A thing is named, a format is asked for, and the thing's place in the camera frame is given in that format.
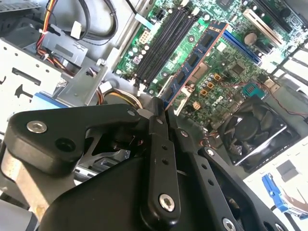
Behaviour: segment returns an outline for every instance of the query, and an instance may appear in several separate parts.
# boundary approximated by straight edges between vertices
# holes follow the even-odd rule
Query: metal plate
[[[14,0],[13,2],[14,3],[12,3],[11,0],[2,0],[0,2],[0,13],[28,10],[40,7],[40,5],[37,3],[29,0]]]

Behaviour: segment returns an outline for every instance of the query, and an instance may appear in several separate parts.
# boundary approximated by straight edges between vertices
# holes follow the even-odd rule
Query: memory chip
[[[189,64],[189,66],[194,67],[198,61],[199,61],[198,55],[194,53],[190,56],[187,63]]]
[[[213,36],[209,35],[209,34],[206,34],[204,36],[204,38],[202,39],[202,41],[200,42],[200,44],[204,47],[208,47],[208,45],[211,44],[211,42],[213,41]]]
[[[172,97],[172,94],[173,94],[173,91],[172,91],[171,88],[169,88],[169,89],[166,91],[166,94],[165,94],[166,100],[170,100],[171,97]]]
[[[180,84],[184,78],[185,78],[185,74],[184,72],[181,71],[177,76],[177,83]]]
[[[236,74],[240,75],[245,69],[242,68],[240,65],[236,64],[232,68],[232,71],[235,72]]]

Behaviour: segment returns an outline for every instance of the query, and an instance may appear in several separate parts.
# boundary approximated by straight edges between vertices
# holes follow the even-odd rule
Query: pcie slot
[[[285,32],[290,33],[292,28],[281,17],[274,12],[265,0],[253,0],[254,3],[262,8]]]
[[[263,22],[263,20],[258,15],[256,15],[253,10],[247,9],[244,11],[243,15],[253,25],[255,25],[272,43],[274,43],[278,47],[281,47],[283,45],[283,41],[268,25]]]
[[[250,58],[255,64],[259,64],[261,62],[260,57],[246,48],[240,41],[238,41],[228,30],[225,30],[223,33],[224,38],[230,42],[233,46],[239,49],[244,55]]]

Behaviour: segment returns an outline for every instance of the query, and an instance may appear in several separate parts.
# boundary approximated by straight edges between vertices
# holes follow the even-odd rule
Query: blue pcie slot
[[[250,58],[255,64],[260,64],[261,59],[248,48],[246,48],[240,41],[238,41],[228,30],[223,33],[224,38],[230,42],[233,46],[238,48],[244,55]]]

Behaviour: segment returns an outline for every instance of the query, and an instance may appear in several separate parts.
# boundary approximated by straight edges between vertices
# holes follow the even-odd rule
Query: black cable
[[[104,0],[104,2],[106,3],[107,7],[109,8],[110,16],[113,19],[113,25],[112,25],[111,29],[105,35],[95,35],[93,33],[88,33],[88,35],[85,36],[85,39],[90,39],[90,40],[94,40],[94,41],[102,41],[102,40],[112,39],[115,36],[117,29],[118,29],[118,20],[117,20],[117,16],[116,16],[116,10],[115,10],[115,8],[114,8],[114,6],[113,6],[113,4],[111,3],[110,0]]]
[[[89,11],[89,8],[88,8],[88,5],[86,4],[86,2],[84,0],[78,0],[78,1],[81,5],[83,13],[85,14],[85,17],[86,17],[86,29],[81,34],[81,36],[79,38],[79,40],[82,40],[82,39],[86,38],[86,36],[89,33],[90,25],[91,25],[91,16],[90,16],[90,11]]]
[[[136,11],[136,9],[134,8],[134,6],[131,4],[131,2],[129,0],[125,0],[127,2],[127,4],[129,5],[129,7],[131,8],[131,11],[133,11],[134,14],[138,14],[138,12]]]

